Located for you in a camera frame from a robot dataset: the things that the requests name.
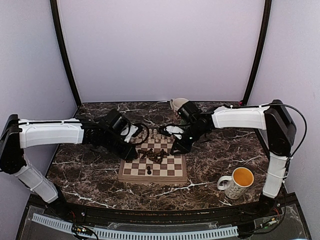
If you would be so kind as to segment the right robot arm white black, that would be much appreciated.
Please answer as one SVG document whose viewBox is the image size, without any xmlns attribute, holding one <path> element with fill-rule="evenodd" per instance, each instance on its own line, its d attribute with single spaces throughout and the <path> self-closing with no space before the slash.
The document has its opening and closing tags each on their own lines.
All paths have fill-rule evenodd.
<svg viewBox="0 0 320 240">
<path fill-rule="evenodd" d="M 269 152 L 269 166 L 262 193 L 266 198 L 255 205 L 255 213 L 266 217 L 275 208 L 274 199 L 281 188 L 292 158 L 297 127 L 281 100 L 258 106 L 221 105 L 199 109 L 188 101 L 177 111 L 184 120 L 181 125 L 166 125 L 163 129 L 175 136 L 171 153 L 187 154 L 194 142 L 211 130 L 248 128 L 265 132 Z"/>
</svg>

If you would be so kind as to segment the wooden chess board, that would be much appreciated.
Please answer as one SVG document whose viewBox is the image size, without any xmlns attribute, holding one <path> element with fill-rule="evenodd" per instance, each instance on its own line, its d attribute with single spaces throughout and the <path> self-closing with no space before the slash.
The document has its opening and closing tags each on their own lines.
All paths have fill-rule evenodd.
<svg viewBox="0 0 320 240">
<path fill-rule="evenodd" d="M 182 185 L 187 182 L 187 165 L 184 155 L 170 154 L 173 143 L 142 143 L 136 146 L 137 159 L 122 160 L 118 172 L 118 180 L 124 183 L 135 184 L 164 184 Z M 140 158 L 138 150 L 147 151 L 153 149 L 160 152 L 164 149 L 169 156 L 165 157 L 161 164 L 157 164 L 148 158 Z M 147 174 L 147 166 L 151 166 L 151 175 Z"/>
</svg>

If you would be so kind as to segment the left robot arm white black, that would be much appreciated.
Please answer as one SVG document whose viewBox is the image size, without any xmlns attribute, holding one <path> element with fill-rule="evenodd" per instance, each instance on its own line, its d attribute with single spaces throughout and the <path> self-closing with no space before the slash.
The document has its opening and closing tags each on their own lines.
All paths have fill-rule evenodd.
<svg viewBox="0 0 320 240">
<path fill-rule="evenodd" d="M 51 153 L 36 153 L 37 150 L 53 151 L 61 144 L 92 145 L 103 147 L 122 160 L 137 156 L 131 139 L 139 134 L 141 127 L 130 122 L 117 110 L 95 121 L 88 118 L 57 120 L 28 120 L 17 114 L 8 117 L 0 137 L 0 170 L 18 178 L 29 190 L 44 202 L 60 218 L 67 218 L 70 206 L 57 185 L 39 170 L 40 157 L 45 164 L 53 158 Z"/>
</svg>

